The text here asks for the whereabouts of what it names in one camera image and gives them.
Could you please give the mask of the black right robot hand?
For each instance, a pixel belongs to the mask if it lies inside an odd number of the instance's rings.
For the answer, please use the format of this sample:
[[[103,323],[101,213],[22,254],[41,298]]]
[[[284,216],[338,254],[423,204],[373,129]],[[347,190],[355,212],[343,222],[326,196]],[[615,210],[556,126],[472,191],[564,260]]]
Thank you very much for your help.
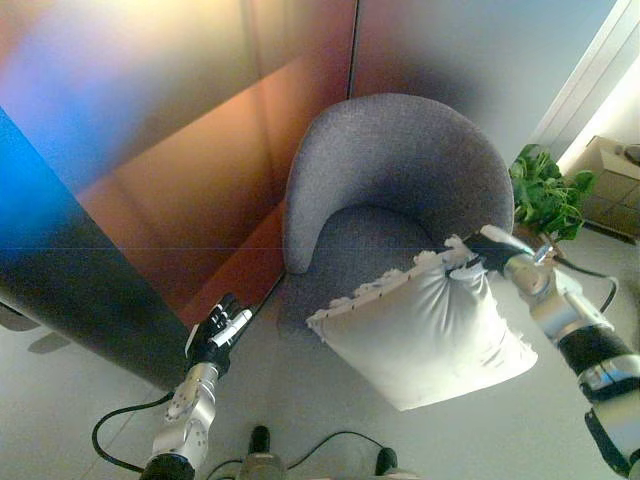
[[[485,270],[504,273],[509,260],[521,254],[532,255],[532,250],[510,233],[494,225],[484,225],[462,240],[469,251],[463,268],[480,265]]]

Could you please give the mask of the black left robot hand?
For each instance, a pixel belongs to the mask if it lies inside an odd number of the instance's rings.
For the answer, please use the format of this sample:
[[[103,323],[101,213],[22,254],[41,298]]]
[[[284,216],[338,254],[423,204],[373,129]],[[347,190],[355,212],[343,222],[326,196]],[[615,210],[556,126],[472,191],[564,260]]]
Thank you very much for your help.
[[[200,363],[212,364],[218,377],[230,367],[230,353],[252,320],[253,312],[243,307],[232,293],[225,294],[206,318],[196,324],[185,345],[188,371]]]

